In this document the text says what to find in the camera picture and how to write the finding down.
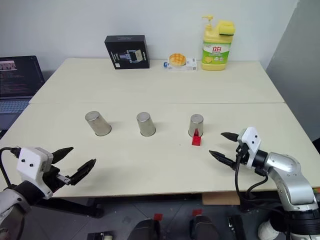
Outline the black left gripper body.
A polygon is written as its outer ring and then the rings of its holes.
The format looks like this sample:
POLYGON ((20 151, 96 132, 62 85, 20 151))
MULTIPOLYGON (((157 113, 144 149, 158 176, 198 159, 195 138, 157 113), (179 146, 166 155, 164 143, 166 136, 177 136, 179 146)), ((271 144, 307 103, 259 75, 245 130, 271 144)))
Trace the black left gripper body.
POLYGON ((42 179, 53 193, 64 185, 71 184, 71 179, 68 176, 61 175, 60 169, 53 165, 50 166, 49 171, 43 174, 42 179))

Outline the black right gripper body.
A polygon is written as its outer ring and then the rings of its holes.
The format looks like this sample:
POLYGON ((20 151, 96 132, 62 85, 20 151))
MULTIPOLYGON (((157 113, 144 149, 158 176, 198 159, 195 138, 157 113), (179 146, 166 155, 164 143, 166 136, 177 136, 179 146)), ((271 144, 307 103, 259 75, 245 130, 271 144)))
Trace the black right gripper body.
POLYGON ((235 171, 237 165, 244 165, 246 166, 249 160, 249 146, 246 143, 238 141, 238 147, 236 148, 236 160, 233 166, 233 170, 235 171))

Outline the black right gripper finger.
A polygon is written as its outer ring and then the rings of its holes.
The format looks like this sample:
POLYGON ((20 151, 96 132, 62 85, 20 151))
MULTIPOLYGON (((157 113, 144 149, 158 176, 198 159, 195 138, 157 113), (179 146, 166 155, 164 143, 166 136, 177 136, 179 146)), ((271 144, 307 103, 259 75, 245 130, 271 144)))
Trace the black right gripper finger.
POLYGON ((232 132, 222 132, 221 135, 232 142, 238 142, 239 135, 232 132))
POLYGON ((227 158, 224 154, 213 150, 209 150, 209 153, 220 163, 230 167, 231 169, 236 168, 236 162, 227 158))

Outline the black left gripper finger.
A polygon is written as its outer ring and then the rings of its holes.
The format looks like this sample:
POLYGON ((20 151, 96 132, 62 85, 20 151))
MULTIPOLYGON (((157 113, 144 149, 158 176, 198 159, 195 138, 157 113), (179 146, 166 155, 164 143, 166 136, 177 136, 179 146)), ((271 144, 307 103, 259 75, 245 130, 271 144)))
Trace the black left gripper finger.
POLYGON ((73 147, 66 147, 62 149, 58 149, 52 153, 53 159, 51 164, 54 165, 61 161, 68 153, 70 153, 74 148, 73 147))
POLYGON ((69 184, 74 186, 79 183, 84 177, 86 177, 92 168, 95 166, 96 159, 91 159, 77 169, 77 172, 69 177, 69 184))

